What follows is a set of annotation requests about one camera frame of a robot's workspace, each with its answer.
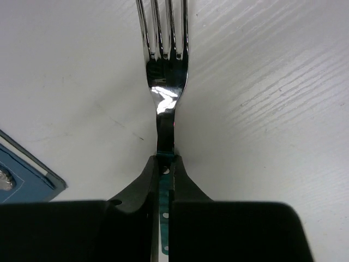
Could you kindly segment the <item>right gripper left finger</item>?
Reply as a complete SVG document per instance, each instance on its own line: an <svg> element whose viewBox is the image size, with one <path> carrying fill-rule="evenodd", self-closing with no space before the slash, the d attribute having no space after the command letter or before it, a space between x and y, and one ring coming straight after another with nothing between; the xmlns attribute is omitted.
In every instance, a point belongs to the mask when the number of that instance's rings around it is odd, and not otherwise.
<svg viewBox="0 0 349 262"><path fill-rule="evenodd" d="M1 261L158 261L158 161L109 200L4 204Z"/></svg>

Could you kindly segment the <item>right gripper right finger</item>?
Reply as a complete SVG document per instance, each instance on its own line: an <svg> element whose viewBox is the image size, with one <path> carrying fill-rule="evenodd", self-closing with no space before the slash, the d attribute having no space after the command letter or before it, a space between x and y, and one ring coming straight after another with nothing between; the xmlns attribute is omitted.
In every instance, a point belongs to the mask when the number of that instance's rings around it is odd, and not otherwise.
<svg viewBox="0 0 349 262"><path fill-rule="evenodd" d="M301 221L288 204L215 201L171 165L170 261L313 261Z"/></svg>

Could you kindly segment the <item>blue beige cloth placemat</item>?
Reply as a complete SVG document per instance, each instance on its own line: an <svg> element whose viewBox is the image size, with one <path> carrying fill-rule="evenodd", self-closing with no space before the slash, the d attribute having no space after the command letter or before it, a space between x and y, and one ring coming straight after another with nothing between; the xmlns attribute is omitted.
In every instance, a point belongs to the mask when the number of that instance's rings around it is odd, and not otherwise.
<svg viewBox="0 0 349 262"><path fill-rule="evenodd" d="M1 131L1 167L16 181L10 191L1 190L1 204L48 202L68 186L55 172Z"/></svg>

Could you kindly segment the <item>silver fork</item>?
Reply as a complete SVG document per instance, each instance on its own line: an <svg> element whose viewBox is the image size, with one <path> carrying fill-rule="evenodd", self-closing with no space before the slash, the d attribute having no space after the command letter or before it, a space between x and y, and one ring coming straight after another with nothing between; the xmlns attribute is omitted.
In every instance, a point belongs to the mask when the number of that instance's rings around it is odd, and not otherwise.
<svg viewBox="0 0 349 262"><path fill-rule="evenodd" d="M182 45L176 44L175 18L172 1L166 1L167 44L163 34L158 1L151 1L154 48L150 37L142 1L136 1L142 36L147 84L156 111L157 152L159 166L159 225L161 251L169 255L170 174L175 159L175 112L184 93L189 65L188 1L181 2Z"/></svg>

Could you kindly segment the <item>silver knife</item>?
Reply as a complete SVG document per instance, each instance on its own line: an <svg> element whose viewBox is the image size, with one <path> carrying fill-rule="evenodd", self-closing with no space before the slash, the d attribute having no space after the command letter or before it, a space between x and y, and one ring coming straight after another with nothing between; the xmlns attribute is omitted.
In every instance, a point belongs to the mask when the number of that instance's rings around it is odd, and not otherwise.
<svg viewBox="0 0 349 262"><path fill-rule="evenodd" d="M12 174L4 167L0 169L0 190L10 191L16 187Z"/></svg>

